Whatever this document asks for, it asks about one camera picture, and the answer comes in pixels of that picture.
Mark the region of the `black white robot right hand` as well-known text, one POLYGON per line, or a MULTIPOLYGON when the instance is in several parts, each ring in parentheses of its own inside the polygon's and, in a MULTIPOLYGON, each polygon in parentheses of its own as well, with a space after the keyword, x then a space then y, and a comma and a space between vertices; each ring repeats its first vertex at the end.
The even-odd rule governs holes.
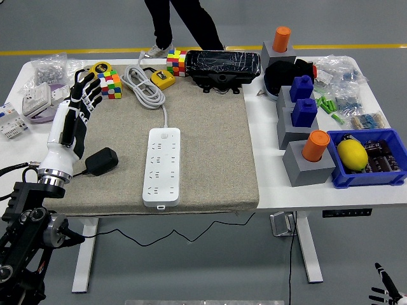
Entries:
POLYGON ((381 296, 370 295, 369 299, 383 304, 406 304, 406 294, 398 291, 386 270, 377 262, 375 263, 375 268, 385 288, 372 287, 371 290, 381 294, 381 296))

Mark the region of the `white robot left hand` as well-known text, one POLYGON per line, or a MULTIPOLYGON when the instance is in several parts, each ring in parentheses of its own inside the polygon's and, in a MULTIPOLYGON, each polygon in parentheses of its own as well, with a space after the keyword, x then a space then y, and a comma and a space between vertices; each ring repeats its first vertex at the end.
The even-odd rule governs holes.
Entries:
POLYGON ((74 164, 85 150, 87 123, 103 101, 100 79, 90 72, 77 80, 70 94, 59 104, 47 141, 48 154, 39 166, 41 176, 51 171, 73 175, 74 164))

